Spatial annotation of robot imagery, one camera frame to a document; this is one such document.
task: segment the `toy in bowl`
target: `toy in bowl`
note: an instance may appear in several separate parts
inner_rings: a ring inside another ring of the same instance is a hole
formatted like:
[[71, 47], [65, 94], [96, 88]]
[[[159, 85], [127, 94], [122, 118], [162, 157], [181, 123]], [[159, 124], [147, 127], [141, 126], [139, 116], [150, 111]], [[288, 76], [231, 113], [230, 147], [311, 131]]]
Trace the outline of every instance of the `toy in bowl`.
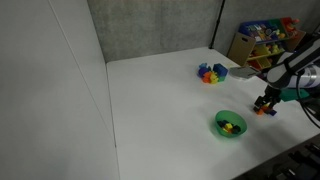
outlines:
[[247, 130], [246, 121], [237, 113], [227, 110], [217, 113], [215, 126], [222, 136], [228, 138], [240, 136]]

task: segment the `concrete wall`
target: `concrete wall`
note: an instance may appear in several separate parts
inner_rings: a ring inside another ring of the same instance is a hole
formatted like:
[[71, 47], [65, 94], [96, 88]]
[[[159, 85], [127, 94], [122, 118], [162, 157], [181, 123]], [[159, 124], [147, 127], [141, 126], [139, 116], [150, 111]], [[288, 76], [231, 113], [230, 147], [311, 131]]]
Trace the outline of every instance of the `concrete wall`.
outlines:
[[86, 0], [2, 0], [0, 24], [0, 179], [119, 180]]
[[[88, 0], [106, 61], [208, 46], [221, 0]], [[215, 49], [226, 54], [241, 22], [291, 16], [312, 31], [317, 0], [226, 0]]]

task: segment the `white tabletop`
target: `white tabletop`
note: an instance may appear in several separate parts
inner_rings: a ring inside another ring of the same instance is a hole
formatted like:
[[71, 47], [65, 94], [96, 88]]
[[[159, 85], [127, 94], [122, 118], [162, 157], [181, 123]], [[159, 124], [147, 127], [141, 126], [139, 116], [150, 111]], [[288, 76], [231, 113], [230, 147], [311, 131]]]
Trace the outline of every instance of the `white tabletop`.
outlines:
[[[207, 48], [107, 64], [121, 180], [230, 179], [318, 133], [294, 101], [276, 105], [275, 117], [257, 116], [266, 88], [258, 78], [202, 83], [203, 62], [236, 66]], [[245, 118], [247, 132], [211, 133], [220, 110]]]

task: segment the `toy pile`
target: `toy pile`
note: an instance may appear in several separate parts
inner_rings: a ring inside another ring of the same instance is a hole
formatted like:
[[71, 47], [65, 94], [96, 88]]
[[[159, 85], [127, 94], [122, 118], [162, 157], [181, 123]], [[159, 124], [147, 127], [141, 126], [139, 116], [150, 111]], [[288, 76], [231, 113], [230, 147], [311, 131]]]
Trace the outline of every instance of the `toy pile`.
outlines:
[[238, 125], [229, 123], [227, 120], [218, 121], [218, 125], [229, 134], [238, 134], [241, 132], [241, 128]]
[[211, 69], [207, 63], [202, 63], [199, 66], [198, 76], [202, 79], [202, 82], [209, 84], [216, 84], [218, 82], [223, 82], [228, 74], [228, 69], [226, 69], [221, 64], [214, 64]]

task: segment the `toy storage shelf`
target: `toy storage shelf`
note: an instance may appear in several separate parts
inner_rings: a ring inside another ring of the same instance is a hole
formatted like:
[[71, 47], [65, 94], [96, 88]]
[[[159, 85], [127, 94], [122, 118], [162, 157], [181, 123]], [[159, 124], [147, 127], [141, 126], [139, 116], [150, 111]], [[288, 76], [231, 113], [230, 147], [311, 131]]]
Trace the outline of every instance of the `toy storage shelf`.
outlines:
[[[227, 57], [240, 66], [250, 65], [258, 70], [270, 68], [276, 64], [282, 53], [293, 52], [306, 34], [297, 29], [294, 29], [295, 34], [288, 32], [283, 19], [289, 21], [289, 18], [282, 18], [242, 23], [239, 32], [234, 36]], [[261, 33], [262, 30], [250, 31], [249, 27], [257, 27], [257, 24], [265, 25], [265, 29], [276, 27], [281, 37], [275, 33], [266, 36]]]

